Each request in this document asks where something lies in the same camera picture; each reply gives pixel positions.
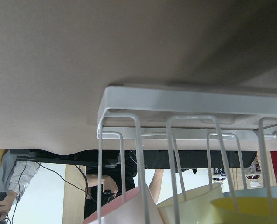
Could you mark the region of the pink cup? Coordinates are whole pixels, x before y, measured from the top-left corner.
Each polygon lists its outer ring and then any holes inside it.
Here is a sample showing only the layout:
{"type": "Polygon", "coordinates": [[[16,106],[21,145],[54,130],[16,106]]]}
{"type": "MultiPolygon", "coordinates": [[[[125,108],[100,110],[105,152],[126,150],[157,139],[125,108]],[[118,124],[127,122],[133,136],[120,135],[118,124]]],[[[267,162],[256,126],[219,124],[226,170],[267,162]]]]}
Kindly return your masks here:
{"type": "MultiPolygon", "coordinates": [[[[148,210],[151,224],[163,224],[159,211],[154,203],[149,188],[146,187],[148,210]]],[[[101,224],[145,224],[144,205],[139,187],[126,192],[126,202],[119,196],[101,207],[101,224]]],[[[83,224],[98,224],[98,213],[95,211],[83,224]]]]}

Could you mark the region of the cream cup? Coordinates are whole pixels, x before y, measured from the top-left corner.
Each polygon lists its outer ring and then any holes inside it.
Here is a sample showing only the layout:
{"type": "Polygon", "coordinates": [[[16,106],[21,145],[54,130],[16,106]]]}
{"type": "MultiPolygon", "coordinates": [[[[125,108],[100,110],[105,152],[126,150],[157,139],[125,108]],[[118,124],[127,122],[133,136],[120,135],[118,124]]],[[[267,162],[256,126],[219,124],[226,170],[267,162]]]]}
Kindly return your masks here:
{"type": "MultiPolygon", "coordinates": [[[[222,198],[223,192],[219,184],[201,186],[186,191],[187,199],[178,194],[179,217],[181,224],[212,224],[213,215],[210,207],[212,200],[222,198]]],[[[157,205],[163,223],[174,224],[174,200],[166,199],[157,205]]]]}

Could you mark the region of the yellow cup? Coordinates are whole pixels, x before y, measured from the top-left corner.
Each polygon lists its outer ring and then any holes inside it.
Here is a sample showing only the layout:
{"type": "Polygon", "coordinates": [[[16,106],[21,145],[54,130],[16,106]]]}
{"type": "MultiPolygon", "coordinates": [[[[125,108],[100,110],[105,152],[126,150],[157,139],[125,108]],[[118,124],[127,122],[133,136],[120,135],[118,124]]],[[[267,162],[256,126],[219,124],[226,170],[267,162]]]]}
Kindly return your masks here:
{"type": "Polygon", "coordinates": [[[277,224],[277,198],[273,199],[274,215],[270,215],[265,197],[238,197],[236,211],[229,197],[210,202],[214,224],[277,224]]]}

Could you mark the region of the blue cup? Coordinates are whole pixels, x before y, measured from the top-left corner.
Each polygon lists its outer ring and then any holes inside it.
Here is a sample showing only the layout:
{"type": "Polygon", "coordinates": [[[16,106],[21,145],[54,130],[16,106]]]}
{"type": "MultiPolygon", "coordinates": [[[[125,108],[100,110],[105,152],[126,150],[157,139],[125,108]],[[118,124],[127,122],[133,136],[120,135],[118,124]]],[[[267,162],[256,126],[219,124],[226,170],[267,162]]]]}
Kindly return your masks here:
{"type": "MultiPolygon", "coordinates": [[[[277,198],[277,186],[271,186],[272,198],[277,198]]],[[[243,189],[235,191],[236,197],[267,197],[267,189],[255,188],[255,189],[243,189]]]]}

